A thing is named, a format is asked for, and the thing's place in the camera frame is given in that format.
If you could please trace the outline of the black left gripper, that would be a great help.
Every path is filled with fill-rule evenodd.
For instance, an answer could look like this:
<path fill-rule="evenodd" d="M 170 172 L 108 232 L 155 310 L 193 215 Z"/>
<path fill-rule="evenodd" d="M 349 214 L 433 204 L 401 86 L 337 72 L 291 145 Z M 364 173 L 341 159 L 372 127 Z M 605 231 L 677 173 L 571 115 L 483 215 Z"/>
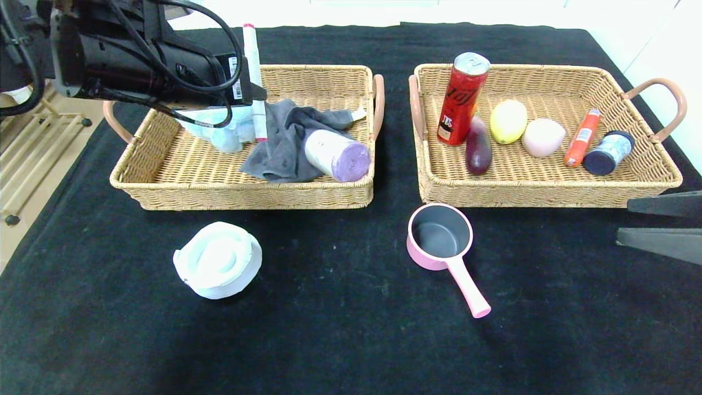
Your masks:
<path fill-rule="evenodd" d="M 185 106 L 248 106 L 265 101 L 266 88 L 251 82 L 240 42 L 211 50 L 189 41 L 155 41 L 154 65 L 189 96 Z"/>

